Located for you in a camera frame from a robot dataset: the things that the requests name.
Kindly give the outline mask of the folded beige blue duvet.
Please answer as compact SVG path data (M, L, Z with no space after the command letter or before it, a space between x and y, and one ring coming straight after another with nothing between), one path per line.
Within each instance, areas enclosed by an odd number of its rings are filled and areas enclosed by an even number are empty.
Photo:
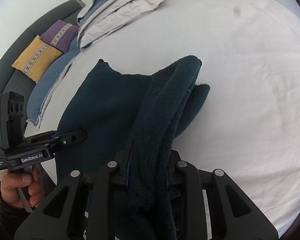
M149 14L164 0L92 0L77 15L81 50Z

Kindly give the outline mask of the dark green knit sweater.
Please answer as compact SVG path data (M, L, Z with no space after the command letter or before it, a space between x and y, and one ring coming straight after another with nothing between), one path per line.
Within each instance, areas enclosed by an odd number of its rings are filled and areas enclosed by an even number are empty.
M57 134L78 129L85 142L56 154L58 181L71 171L96 171L131 147L128 187L115 194L119 239L177 239L179 194L167 190L172 143L202 108L210 87L197 85L193 55L152 75L121 74L100 60L66 107Z

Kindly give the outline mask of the dark grey headboard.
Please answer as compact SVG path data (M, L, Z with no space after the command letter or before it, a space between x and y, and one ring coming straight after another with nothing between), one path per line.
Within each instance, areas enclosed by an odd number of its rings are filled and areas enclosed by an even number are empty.
M13 91L23 95L25 103L28 102L36 83L12 64L36 36L42 35L58 20L76 25L77 15L84 6L81 0L69 0L36 20L16 39L0 59L0 94Z

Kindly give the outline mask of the blue pillow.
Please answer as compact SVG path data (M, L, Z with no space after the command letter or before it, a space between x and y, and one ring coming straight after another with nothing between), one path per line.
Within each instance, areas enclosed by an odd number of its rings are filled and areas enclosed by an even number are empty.
M36 129L40 128L44 112L52 96L70 69L75 57L79 54L77 36L71 41L69 50L54 61L42 75L34 87L27 103L27 123L32 123Z

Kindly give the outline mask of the purple patterned cushion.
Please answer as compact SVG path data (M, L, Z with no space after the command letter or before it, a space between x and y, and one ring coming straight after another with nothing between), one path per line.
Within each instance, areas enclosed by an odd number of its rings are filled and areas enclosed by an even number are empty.
M58 20L40 36L40 39L65 54L78 31L77 25Z

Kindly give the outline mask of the yellow patterned cushion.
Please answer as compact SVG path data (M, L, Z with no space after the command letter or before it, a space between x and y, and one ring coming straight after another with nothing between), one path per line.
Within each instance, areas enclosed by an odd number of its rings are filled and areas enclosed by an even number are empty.
M62 55L60 50L43 42L37 35L14 61L12 67L37 83L47 68Z

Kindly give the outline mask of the white bed sheet mattress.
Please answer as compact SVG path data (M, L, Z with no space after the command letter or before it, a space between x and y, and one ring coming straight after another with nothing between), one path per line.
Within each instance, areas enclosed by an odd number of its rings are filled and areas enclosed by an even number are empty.
M300 223L300 19L275 0L165 0L79 53L26 134L57 128L100 59L151 75L188 55L202 61L196 83L210 92L173 148L223 169L288 235Z

